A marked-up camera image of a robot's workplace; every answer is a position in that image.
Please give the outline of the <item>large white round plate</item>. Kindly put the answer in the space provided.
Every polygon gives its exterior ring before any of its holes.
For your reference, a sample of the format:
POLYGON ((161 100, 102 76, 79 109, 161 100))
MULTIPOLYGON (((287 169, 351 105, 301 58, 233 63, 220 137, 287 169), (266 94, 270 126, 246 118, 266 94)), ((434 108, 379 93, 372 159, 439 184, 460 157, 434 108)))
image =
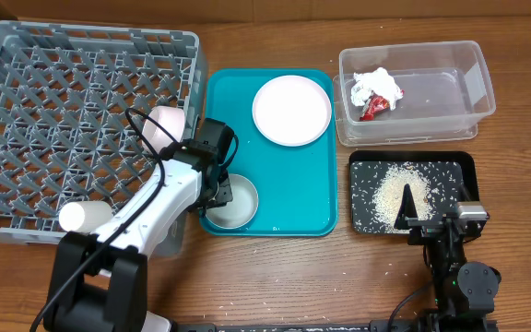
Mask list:
POLYGON ((285 147, 308 145, 331 122, 331 101, 315 81, 285 75, 267 81, 256 93, 252 116, 258 131, 285 147))

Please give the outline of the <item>pale pink bowl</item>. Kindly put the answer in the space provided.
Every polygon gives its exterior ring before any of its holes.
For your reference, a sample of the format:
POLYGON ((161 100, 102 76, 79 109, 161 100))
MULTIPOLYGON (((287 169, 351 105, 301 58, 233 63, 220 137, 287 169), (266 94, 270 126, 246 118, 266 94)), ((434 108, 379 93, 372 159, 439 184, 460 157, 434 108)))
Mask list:
POLYGON ((185 114, 182 109, 170 106, 156 106, 148 116, 155 120, 159 127, 146 120, 142 135, 156 152, 160 152, 163 148, 169 146, 173 140, 176 142, 182 140, 185 127, 185 114))

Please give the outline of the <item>cream white plastic cup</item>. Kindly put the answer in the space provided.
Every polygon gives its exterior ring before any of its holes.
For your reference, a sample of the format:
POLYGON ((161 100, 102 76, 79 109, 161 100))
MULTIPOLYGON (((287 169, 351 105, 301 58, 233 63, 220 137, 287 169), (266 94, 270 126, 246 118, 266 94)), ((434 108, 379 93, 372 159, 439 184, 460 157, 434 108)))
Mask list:
POLYGON ((65 204, 59 212, 64 231, 89 233, 112 219, 112 208, 103 201, 80 201, 65 204))

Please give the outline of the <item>red snack wrapper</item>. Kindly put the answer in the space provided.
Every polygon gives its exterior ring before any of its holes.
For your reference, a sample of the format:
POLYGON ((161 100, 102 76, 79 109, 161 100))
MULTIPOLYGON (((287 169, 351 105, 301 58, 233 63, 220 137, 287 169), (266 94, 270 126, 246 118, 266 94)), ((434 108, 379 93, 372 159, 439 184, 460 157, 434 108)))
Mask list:
POLYGON ((382 113, 388 109, 390 109, 390 103, 387 99, 379 95, 372 94, 370 98, 366 100, 363 106, 363 112, 360 120, 372 121, 377 113, 382 113))

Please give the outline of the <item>white tissue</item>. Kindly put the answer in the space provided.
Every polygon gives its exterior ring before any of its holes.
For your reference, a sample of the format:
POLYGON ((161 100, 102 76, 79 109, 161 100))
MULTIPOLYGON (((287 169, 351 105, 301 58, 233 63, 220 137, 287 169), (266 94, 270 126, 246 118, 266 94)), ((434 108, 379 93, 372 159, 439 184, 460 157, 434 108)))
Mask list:
POLYGON ((355 106, 364 106, 370 97, 376 95, 385 99, 392 111, 396 102, 404 97, 403 90, 383 67, 378 67, 373 72, 354 73, 353 78, 355 85, 351 88, 350 99, 355 106))

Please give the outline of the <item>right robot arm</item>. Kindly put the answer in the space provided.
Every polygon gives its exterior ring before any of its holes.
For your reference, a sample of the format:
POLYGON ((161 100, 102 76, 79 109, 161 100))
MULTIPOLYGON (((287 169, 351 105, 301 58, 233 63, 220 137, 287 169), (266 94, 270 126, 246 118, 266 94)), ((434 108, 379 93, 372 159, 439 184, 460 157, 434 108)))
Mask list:
POLYGON ((502 281, 494 267, 466 259, 464 245, 478 239, 489 213, 478 201, 472 201, 467 189, 460 188, 462 200, 455 212, 439 221, 418 217, 414 198, 404 186, 395 227, 408 231, 407 243, 423 247, 424 263, 431 271, 431 281, 408 295, 389 316, 388 331, 495 331, 487 320, 494 311, 494 299, 502 281), (436 307, 422 312, 409 323, 395 321, 398 312, 412 299, 434 289, 436 307))

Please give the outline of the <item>grey metal bowl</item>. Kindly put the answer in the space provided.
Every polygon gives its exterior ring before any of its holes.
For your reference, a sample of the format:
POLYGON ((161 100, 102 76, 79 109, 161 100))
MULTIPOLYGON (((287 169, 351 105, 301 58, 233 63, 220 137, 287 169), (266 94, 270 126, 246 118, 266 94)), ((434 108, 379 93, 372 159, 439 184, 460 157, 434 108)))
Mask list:
POLYGON ((217 229, 239 229, 251 221, 258 209, 259 197, 253 183, 239 174, 230 174, 229 180, 232 200, 206 212, 207 220, 217 229))

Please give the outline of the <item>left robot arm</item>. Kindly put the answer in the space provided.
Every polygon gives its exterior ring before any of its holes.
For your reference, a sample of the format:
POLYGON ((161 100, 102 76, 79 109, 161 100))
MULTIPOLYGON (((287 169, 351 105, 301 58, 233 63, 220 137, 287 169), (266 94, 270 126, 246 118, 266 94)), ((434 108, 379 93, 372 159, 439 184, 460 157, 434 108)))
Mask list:
POLYGON ((193 139, 157 154, 156 169, 136 195, 91 234, 67 233, 58 244, 47 303, 32 323, 47 331, 173 331, 148 310, 148 260, 184 213, 232 200, 227 168, 239 139, 207 118, 193 139))

